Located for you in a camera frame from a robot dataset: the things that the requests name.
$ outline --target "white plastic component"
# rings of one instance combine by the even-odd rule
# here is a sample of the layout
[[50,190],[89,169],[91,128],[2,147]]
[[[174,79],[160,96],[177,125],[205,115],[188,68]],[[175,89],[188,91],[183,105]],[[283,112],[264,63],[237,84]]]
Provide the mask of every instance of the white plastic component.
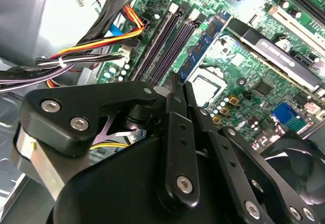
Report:
[[318,39],[307,28],[302,26],[297,20],[291,17],[285,10],[280,7],[273,6],[269,10],[268,14],[279,21],[306,44],[310,45],[315,51],[320,53],[322,56],[325,56],[325,46],[321,40]]
[[171,7],[169,7],[169,12],[175,14],[177,12],[178,8],[179,8],[178,5],[176,5],[175,3],[172,3]]
[[111,78],[111,74],[110,73],[104,73],[104,78]]
[[116,68],[109,68],[108,71],[111,73],[111,74],[115,74],[116,73]]
[[200,14],[200,11],[198,9],[194,9],[188,18],[189,18],[189,20],[194,21],[198,18],[199,14]]

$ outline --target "ram slot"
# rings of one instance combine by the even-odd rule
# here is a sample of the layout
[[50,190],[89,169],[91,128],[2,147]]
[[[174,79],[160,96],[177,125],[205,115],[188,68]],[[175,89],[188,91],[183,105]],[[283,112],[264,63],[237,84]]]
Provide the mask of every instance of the ram slot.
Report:
[[301,10],[303,10],[309,17],[317,22],[321,27],[325,28],[325,12],[316,6],[310,0],[291,0]]
[[187,3],[183,3],[181,8],[179,8],[178,5],[172,3],[169,8],[167,20],[165,21],[161,30],[158,32],[157,36],[153,39],[153,43],[150,46],[150,49],[148,52],[146,52],[146,55],[141,61],[141,64],[136,73],[133,75],[132,80],[142,80],[143,77],[146,76],[151,64],[159,54],[172,31],[175,29],[178,20],[183,16],[183,13],[187,10],[188,7],[189,6]]
[[202,24],[205,20],[206,16],[203,14],[199,14],[197,10],[194,10],[192,14],[189,16],[189,19],[185,22],[185,24],[181,27],[180,31],[176,34],[172,43],[169,45],[167,51],[164,55],[159,59],[156,67],[153,69],[151,76],[147,83],[150,86],[158,85],[163,77],[166,75],[173,62],[182,51],[189,38],[192,36],[194,31]]

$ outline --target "pcie slot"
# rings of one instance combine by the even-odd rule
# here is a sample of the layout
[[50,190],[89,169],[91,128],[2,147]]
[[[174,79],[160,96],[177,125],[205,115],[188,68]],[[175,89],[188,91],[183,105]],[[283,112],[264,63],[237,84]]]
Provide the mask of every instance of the pcie slot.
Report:
[[325,13],[310,0],[291,0],[321,27],[325,28]]
[[314,34],[297,22],[283,9],[273,6],[268,13],[315,51],[320,53],[322,56],[325,56],[325,48],[320,39],[316,38]]
[[195,29],[201,25],[205,18],[206,17],[203,14],[200,14],[195,21],[192,21],[192,18],[189,17],[187,22],[181,27],[180,31],[178,31],[178,33],[176,34],[176,37],[173,39],[173,42],[169,45],[167,51],[159,59],[156,67],[153,69],[151,76],[147,81],[150,86],[158,85],[161,82],[162,78],[168,72],[174,60],[182,51],[183,47],[188,42]]
[[145,57],[141,61],[140,67],[137,69],[137,72],[134,74],[132,80],[142,80],[143,76],[146,75],[148,69],[150,68],[152,62],[155,60],[156,56],[159,54],[159,51],[164,46],[166,40],[171,35],[172,31],[175,29],[175,26],[182,17],[183,13],[188,8],[187,3],[183,3],[181,8],[178,5],[172,3],[169,8],[169,15],[158,35],[154,38],[152,45],[148,52],[146,52]]

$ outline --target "yellow wire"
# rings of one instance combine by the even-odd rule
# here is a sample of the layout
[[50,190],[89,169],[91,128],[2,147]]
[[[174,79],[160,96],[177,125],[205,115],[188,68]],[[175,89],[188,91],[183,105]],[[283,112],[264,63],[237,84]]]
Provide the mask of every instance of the yellow wire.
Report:
[[96,145],[91,146],[90,150],[102,148],[102,147],[114,147],[114,148],[127,148],[128,145],[126,144],[120,144],[120,143],[109,143],[109,142],[103,142]]
[[64,49],[64,50],[60,51],[58,54],[65,53],[65,52],[72,51],[72,50],[84,49],[84,48],[92,47],[92,46],[95,46],[95,45],[101,45],[101,44],[104,44],[104,43],[107,43],[107,42],[114,42],[114,41],[118,41],[118,40],[132,38],[134,36],[139,35],[143,31],[143,29],[144,29],[144,27],[142,27],[141,29],[139,29],[137,31],[133,31],[131,33],[128,33],[127,35],[122,35],[122,36],[118,36],[118,37],[115,37],[115,38],[105,39],[105,40],[97,41],[97,42],[86,44],[86,45],[80,45],[80,46],[67,48],[67,49]]

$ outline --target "expansion slot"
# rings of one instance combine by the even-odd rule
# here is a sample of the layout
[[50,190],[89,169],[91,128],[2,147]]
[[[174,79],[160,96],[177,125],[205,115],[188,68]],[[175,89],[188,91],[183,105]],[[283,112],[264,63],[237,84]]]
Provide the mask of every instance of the expansion slot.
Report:
[[171,35],[172,31],[175,29],[176,24],[180,17],[183,16],[184,12],[188,9],[189,5],[183,3],[179,8],[178,5],[172,3],[169,8],[168,17],[162,26],[161,30],[154,37],[153,43],[150,46],[148,52],[146,52],[143,60],[141,61],[140,67],[137,72],[133,75],[132,80],[142,80],[144,76],[147,75],[147,71],[151,64],[155,60],[156,56],[159,54],[160,50],[166,43],[166,40]]
[[321,27],[325,28],[325,12],[316,6],[310,0],[291,0],[309,17],[317,22]]
[[194,33],[195,29],[202,24],[205,18],[205,15],[200,14],[196,9],[194,9],[188,20],[177,32],[167,51],[165,51],[164,55],[159,59],[157,65],[153,69],[151,76],[147,81],[150,86],[155,86],[160,83],[161,79],[168,72],[171,65]]
[[254,28],[234,18],[229,22],[227,29],[300,85],[312,92],[319,88],[321,80],[315,74]]
[[303,42],[310,45],[310,47],[325,57],[325,48],[321,40],[316,38],[314,34],[312,34],[308,29],[297,22],[283,9],[273,6],[268,13],[277,21],[279,21],[283,26],[289,29],[298,38],[300,38]]
[[178,75],[182,78],[182,82],[186,82],[190,75],[195,71],[210,45],[221,34],[231,18],[232,17],[229,13],[222,10],[218,11],[215,17],[212,18],[206,31],[203,33],[195,48],[186,58],[182,67],[178,71]]

